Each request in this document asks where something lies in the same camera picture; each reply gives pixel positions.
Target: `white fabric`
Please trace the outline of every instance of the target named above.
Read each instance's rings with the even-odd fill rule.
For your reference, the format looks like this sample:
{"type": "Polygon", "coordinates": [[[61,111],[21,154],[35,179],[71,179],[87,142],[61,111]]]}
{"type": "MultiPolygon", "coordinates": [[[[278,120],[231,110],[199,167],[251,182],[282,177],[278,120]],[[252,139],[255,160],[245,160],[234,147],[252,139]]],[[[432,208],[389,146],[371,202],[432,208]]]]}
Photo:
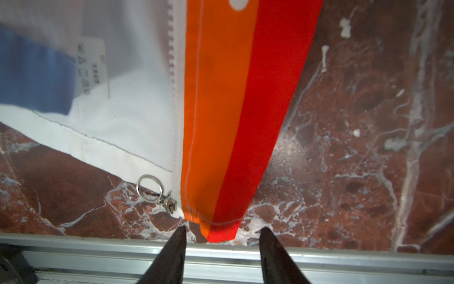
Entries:
{"type": "MultiPolygon", "coordinates": [[[[74,99],[68,116],[0,105],[0,121],[125,181],[155,175],[164,194],[172,191],[178,216],[184,85],[174,97],[168,8],[166,0],[86,1],[81,34],[105,41],[110,98],[94,89],[74,99]]],[[[184,80],[184,43],[182,54],[184,80]]]]}

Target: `blue fabric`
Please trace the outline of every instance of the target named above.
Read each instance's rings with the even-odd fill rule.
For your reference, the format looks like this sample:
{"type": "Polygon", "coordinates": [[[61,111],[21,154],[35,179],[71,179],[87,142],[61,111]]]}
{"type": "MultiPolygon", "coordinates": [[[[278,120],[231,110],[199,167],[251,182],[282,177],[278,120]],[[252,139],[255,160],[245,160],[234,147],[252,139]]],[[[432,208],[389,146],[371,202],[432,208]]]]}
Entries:
{"type": "Polygon", "coordinates": [[[75,59],[0,27],[0,103],[67,115],[75,59]]]}

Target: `silver ring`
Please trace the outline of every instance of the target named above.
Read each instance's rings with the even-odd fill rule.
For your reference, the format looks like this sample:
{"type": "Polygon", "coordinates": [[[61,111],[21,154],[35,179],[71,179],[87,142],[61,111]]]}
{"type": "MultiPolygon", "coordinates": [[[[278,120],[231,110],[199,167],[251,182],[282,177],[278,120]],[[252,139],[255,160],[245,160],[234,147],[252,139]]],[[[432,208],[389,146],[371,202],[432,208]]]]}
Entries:
{"type": "Polygon", "coordinates": [[[145,201],[147,201],[147,202],[149,202],[149,203],[155,203],[156,201],[158,201],[158,200],[161,199],[161,197],[162,197],[162,195],[163,195],[163,188],[164,188],[164,186],[163,186],[163,184],[161,184],[161,181],[160,181],[157,177],[152,176],[152,175],[150,175],[150,174],[144,174],[143,176],[141,176],[141,177],[138,179],[138,181],[137,181],[137,183],[136,183],[137,194],[138,194],[140,197],[142,197],[143,200],[145,200],[145,201]],[[158,196],[158,198],[156,198],[155,200],[149,200],[149,199],[145,198],[145,197],[142,195],[142,193],[141,193],[140,190],[139,190],[139,185],[140,185],[140,182],[141,182],[143,179],[151,179],[151,180],[155,181],[155,182],[158,184],[158,187],[159,187],[159,196],[158,196]]]}

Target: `metal rail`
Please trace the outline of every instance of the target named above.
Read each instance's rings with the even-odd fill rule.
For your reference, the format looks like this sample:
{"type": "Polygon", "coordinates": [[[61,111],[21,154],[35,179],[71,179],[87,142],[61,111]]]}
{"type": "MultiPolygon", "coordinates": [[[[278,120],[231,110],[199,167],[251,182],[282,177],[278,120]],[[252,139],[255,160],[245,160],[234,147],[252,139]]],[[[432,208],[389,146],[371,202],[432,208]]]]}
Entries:
{"type": "MultiPolygon", "coordinates": [[[[28,263],[47,280],[135,283],[164,243],[67,236],[0,234],[20,246],[28,263]]],[[[454,283],[454,257],[287,248],[313,283],[454,283]]],[[[263,283],[258,247],[188,244],[184,283],[263,283]]]]}

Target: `key ring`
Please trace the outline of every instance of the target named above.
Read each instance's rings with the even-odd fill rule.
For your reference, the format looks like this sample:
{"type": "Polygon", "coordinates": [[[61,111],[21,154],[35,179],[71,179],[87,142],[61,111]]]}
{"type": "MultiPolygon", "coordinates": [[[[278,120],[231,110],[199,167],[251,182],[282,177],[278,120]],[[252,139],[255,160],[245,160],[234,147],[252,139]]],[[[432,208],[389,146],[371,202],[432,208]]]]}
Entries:
{"type": "Polygon", "coordinates": [[[155,176],[153,176],[153,175],[150,175],[150,174],[144,174],[144,175],[142,175],[142,176],[138,179],[138,181],[137,181],[137,183],[136,183],[137,194],[138,194],[140,197],[142,197],[143,200],[145,200],[145,201],[147,201],[147,202],[149,202],[149,203],[156,203],[158,200],[161,199],[161,197],[162,197],[162,195],[163,195],[163,187],[164,187],[164,186],[163,186],[163,184],[161,184],[161,181],[160,181],[157,177],[155,177],[155,176]],[[153,180],[154,182],[156,182],[156,183],[158,184],[158,187],[159,187],[159,196],[158,196],[158,198],[156,198],[155,200],[149,200],[149,199],[145,198],[145,197],[142,195],[142,193],[141,193],[140,190],[139,190],[139,185],[140,185],[140,182],[141,182],[143,179],[151,179],[151,180],[153,180]]]}

